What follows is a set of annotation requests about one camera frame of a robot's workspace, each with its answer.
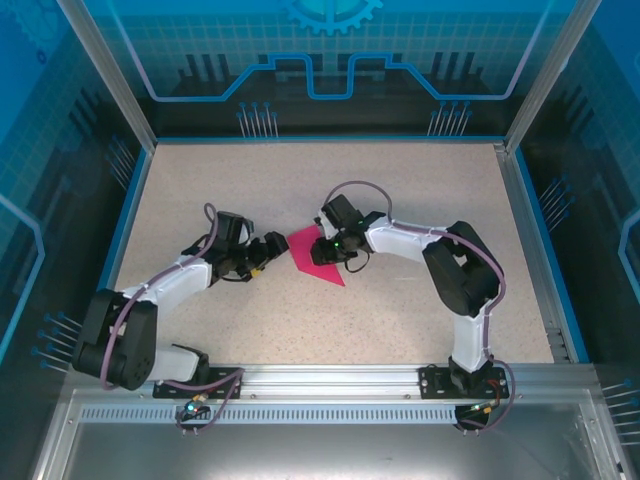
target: blue printed backdrop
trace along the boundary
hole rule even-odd
[[[28,478],[70,353],[44,314],[81,318],[140,146],[55,1],[0,0],[0,71],[0,478]]]
[[[573,3],[88,5],[160,135],[238,135],[251,101],[276,106],[284,133],[425,134],[439,102],[453,116],[457,101],[460,120],[473,113],[466,133],[502,134]]]
[[[609,383],[640,373],[638,22],[635,0],[603,0],[523,143],[591,359],[616,367]]]

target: speckled tabletop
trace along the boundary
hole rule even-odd
[[[448,226],[469,222],[505,271],[491,346],[510,362],[551,362],[551,351],[493,146],[431,143],[159,145],[117,287],[149,279],[204,234],[202,205],[239,213],[259,235],[311,225],[329,190],[378,183],[394,217]],[[363,213],[384,211],[378,192],[347,187]],[[451,313],[425,265],[373,255],[346,287],[299,272],[289,254],[247,284],[220,282],[158,325],[160,341],[207,352],[215,363],[424,364],[445,362]]]

